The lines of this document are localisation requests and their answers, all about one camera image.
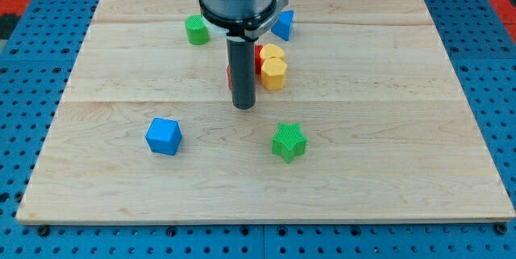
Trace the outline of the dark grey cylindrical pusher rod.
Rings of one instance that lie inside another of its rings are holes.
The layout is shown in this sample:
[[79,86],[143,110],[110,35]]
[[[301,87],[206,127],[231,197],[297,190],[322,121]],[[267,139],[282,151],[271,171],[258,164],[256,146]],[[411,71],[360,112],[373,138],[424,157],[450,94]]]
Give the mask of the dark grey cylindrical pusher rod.
[[255,105],[255,61],[253,42],[227,40],[233,105],[247,110]]

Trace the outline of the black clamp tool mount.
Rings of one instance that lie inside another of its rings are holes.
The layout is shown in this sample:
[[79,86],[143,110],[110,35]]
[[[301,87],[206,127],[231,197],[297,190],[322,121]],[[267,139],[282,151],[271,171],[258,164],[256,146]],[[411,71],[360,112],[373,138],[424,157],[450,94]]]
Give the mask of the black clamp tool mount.
[[199,0],[204,24],[213,33],[235,42],[255,42],[261,35],[276,24],[281,11],[289,0],[272,0],[270,5],[259,14],[247,19],[227,19],[208,10]]

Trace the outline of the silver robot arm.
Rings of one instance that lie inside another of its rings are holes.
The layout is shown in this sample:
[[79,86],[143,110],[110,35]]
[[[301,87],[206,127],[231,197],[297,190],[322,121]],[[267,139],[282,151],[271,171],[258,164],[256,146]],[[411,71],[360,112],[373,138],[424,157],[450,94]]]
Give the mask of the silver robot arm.
[[233,105],[256,103],[255,43],[277,22],[289,0],[198,0],[208,30],[226,38]]

